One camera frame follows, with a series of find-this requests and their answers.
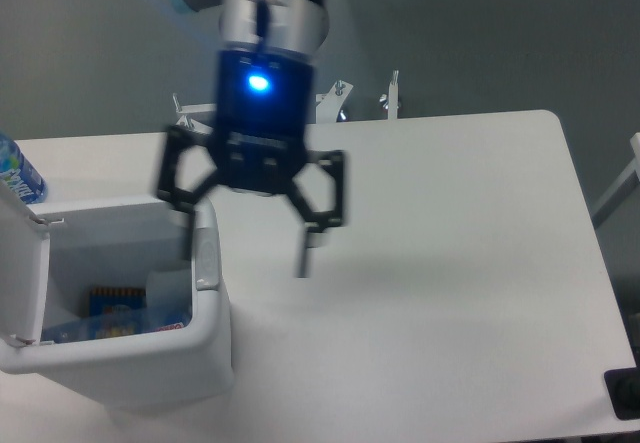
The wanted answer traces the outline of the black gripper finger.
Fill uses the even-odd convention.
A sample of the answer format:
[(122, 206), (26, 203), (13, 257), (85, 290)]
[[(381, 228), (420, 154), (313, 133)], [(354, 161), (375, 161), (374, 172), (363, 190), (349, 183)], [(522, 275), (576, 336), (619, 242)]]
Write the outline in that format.
[(158, 169), (156, 197), (186, 216), (182, 248), (182, 259), (185, 261), (190, 261), (193, 253), (196, 205), (220, 184), (220, 174), (213, 170), (193, 190), (187, 190), (177, 184), (178, 169), (181, 157), (194, 147), (205, 147), (207, 140), (207, 135), (185, 126), (168, 126)]
[(319, 236), (330, 228), (346, 225), (347, 153), (343, 150), (310, 151), (308, 163), (318, 166), (333, 180), (334, 200), (331, 209), (315, 211), (311, 208), (295, 179), (292, 179), (287, 185), (285, 195), (303, 222), (301, 249), (296, 270), (297, 278), (309, 276), (309, 250), (315, 248)]

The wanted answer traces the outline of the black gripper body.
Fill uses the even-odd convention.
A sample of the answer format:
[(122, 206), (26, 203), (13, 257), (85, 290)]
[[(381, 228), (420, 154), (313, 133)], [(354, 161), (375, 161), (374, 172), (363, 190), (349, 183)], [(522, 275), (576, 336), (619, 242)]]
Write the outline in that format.
[(209, 154), (221, 185), (280, 195), (306, 165), (314, 67), (283, 55), (224, 50)]

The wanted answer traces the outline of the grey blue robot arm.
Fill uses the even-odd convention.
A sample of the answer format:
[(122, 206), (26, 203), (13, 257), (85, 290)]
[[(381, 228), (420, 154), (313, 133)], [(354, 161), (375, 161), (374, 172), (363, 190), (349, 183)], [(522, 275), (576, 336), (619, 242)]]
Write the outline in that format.
[(285, 196), (310, 250), (345, 225), (347, 155), (306, 144), (314, 56), (329, 32), (325, 0), (172, 0), (198, 12), (219, 8), (216, 110), (206, 134), (165, 132), (157, 197), (193, 217), (213, 189)]

